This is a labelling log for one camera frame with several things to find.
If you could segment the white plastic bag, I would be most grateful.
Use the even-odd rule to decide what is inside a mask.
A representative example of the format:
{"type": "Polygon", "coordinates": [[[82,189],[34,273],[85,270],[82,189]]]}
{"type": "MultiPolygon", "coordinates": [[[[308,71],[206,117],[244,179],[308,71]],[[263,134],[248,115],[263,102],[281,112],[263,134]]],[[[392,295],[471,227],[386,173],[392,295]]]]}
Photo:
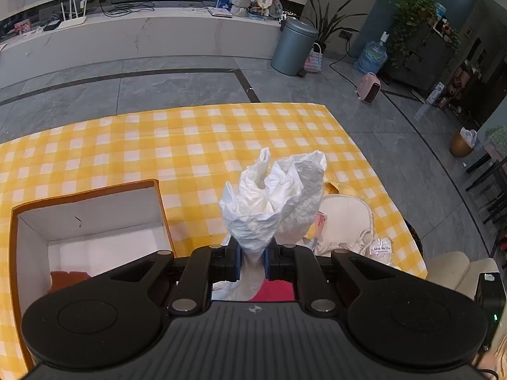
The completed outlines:
{"type": "Polygon", "coordinates": [[[241,247],[241,272],[237,282],[217,282],[211,298],[249,301],[265,279],[263,253],[272,240],[297,244],[315,221],[324,192],[326,155],[315,150],[272,160],[268,148],[241,172],[234,187],[226,183],[219,201],[228,232],[241,247]]]}

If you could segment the grey metal trash bin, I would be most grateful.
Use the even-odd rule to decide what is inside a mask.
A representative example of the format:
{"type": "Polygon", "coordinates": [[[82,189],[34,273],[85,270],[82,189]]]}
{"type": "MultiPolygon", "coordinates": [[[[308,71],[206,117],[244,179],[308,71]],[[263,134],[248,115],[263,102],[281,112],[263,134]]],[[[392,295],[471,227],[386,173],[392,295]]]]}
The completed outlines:
{"type": "Polygon", "coordinates": [[[286,76],[297,76],[303,71],[305,61],[318,37],[318,30],[292,18],[283,20],[280,30],[281,35],[271,66],[286,76]]]}

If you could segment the clear flower gift bag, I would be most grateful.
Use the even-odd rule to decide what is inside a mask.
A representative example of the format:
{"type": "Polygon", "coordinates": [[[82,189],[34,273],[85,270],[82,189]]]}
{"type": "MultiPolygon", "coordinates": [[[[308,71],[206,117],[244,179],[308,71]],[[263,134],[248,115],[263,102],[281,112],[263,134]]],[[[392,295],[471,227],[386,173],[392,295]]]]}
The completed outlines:
{"type": "Polygon", "coordinates": [[[364,246],[360,255],[375,260],[388,266],[392,266],[393,260],[393,243],[389,237],[376,237],[364,246]]]}

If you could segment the red mat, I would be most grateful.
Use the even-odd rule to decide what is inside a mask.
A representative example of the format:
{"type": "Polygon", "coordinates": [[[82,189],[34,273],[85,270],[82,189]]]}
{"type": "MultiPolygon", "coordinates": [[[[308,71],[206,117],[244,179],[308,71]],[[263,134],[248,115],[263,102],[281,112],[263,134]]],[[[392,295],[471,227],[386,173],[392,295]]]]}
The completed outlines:
{"type": "Polygon", "coordinates": [[[293,286],[290,282],[264,280],[258,293],[251,302],[292,302],[295,300],[293,286]]]}

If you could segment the dark cabinet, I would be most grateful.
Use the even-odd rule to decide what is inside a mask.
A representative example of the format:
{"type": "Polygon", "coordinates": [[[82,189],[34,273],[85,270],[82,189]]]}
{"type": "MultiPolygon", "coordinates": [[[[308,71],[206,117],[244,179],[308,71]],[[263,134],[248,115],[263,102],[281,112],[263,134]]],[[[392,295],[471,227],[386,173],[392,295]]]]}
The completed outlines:
{"type": "Polygon", "coordinates": [[[407,41],[406,54],[389,57],[395,65],[388,64],[385,76],[389,82],[428,92],[435,86],[454,53],[448,36],[440,35],[425,23],[407,41]]]}

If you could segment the blue water jug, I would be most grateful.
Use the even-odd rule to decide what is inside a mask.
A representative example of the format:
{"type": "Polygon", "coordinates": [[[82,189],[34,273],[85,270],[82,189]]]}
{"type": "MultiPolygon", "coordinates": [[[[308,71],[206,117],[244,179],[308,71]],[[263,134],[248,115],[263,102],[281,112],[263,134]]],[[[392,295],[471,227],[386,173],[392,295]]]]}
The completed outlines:
{"type": "Polygon", "coordinates": [[[354,68],[363,75],[377,74],[388,59],[386,48],[388,38],[389,34],[383,32],[380,40],[368,42],[356,60],[354,68]]]}

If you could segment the orange round basket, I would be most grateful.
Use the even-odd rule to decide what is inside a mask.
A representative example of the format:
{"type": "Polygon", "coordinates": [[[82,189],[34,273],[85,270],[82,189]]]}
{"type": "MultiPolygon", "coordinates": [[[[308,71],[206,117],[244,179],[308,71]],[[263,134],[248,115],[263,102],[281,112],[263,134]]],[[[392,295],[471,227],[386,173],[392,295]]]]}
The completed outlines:
{"type": "Polygon", "coordinates": [[[457,132],[449,145],[449,150],[455,158],[463,158],[470,155],[477,141],[477,132],[462,127],[457,132]]]}

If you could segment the pink woven handbag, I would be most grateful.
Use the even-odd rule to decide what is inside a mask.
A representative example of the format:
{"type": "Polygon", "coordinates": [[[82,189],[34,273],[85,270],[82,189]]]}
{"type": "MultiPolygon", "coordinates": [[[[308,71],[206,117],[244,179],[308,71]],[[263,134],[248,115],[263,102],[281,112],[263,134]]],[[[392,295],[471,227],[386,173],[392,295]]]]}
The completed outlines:
{"type": "Polygon", "coordinates": [[[320,73],[322,69],[322,58],[321,46],[315,42],[304,63],[304,70],[308,73],[320,73]]]}

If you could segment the cream fabric slipper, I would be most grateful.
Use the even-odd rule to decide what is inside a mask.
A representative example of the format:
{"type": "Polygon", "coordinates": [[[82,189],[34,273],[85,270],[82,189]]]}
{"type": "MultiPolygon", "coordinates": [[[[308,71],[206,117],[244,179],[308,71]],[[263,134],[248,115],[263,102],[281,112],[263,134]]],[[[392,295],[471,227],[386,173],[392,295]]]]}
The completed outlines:
{"type": "Polygon", "coordinates": [[[324,196],[309,228],[305,245],[321,257],[334,250],[364,254],[374,239],[374,218],[369,205],[356,196],[324,196]]]}

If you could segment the trailing ivy plant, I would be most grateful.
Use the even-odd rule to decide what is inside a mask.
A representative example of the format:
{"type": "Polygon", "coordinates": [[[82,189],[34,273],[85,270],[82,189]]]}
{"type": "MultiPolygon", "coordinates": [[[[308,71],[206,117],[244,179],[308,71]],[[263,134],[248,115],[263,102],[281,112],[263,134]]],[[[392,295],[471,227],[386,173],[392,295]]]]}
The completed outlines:
{"type": "Polygon", "coordinates": [[[390,0],[395,15],[388,40],[391,67],[398,69],[409,56],[408,42],[428,19],[437,18],[435,0],[390,0]]]}

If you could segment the yellow checkered tablecloth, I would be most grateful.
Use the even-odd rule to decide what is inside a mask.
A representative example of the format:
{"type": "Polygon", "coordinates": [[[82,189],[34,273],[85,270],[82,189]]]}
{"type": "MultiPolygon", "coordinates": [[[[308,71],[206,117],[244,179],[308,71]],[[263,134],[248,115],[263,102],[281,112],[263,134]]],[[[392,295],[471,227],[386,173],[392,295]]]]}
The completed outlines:
{"type": "Polygon", "coordinates": [[[24,202],[134,180],[157,179],[175,251],[187,255],[226,233],[218,207],[261,149],[273,159],[315,150],[325,179],[366,200],[375,232],[394,244],[394,264],[423,278],[427,269],[395,204],[361,150],[330,111],[313,103],[201,105],[69,124],[1,146],[1,376],[27,372],[15,325],[10,215],[24,202]]]}

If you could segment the pink small heater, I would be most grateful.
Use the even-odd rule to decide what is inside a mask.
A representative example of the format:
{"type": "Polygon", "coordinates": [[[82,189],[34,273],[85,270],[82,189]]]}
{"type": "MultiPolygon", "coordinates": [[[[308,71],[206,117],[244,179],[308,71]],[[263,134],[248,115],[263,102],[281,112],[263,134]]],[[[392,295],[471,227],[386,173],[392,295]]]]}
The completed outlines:
{"type": "Polygon", "coordinates": [[[376,74],[366,73],[356,87],[356,95],[364,103],[371,104],[381,90],[376,74]]]}

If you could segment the green leafy floor plant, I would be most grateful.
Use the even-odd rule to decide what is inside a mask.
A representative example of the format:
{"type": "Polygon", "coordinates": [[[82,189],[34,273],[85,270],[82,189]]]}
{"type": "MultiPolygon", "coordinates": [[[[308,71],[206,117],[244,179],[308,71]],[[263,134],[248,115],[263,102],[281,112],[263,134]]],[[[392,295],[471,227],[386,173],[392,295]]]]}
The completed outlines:
{"type": "Polygon", "coordinates": [[[309,14],[302,16],[302,20],[306,20],[317,30],[316,43],[325,51],[327,42],[330,37],[336,33],[345,31],[349,35],[358,33],[356,28],[344,27],[342,22],[353,17],[364,17],[366,13],[345,13],[344,9],[352,2],[346,0],[340,5],[334,13],[330,11],[330,3],[323,6],[321,0],[308,0],[310,4],[309,14]]]}

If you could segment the white marble tv console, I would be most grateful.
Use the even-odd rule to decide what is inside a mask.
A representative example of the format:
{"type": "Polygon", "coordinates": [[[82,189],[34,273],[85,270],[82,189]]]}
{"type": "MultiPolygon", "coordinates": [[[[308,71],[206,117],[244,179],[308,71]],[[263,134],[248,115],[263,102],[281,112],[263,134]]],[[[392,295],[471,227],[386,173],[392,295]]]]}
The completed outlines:
{"type": "Polygon", "coordinates": [[[90,15],[84,23],[15,37],[1,45],[1,85],[68,68],[148,57],[269,59],[276,21],[221,18],[207,9],[157,8],[128,16],[90,15]]]}

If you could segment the white wifi router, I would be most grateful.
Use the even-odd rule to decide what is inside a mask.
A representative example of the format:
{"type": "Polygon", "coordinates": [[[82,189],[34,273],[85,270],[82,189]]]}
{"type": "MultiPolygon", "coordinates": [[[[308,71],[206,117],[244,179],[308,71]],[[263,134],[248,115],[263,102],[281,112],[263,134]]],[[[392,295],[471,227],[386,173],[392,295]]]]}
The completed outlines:
{"type": "Polygon", "coordinates": [[[68,29],[85,23],[88,0],[69,0],[61,3],[61,21],[58,29],[68,29]]]}

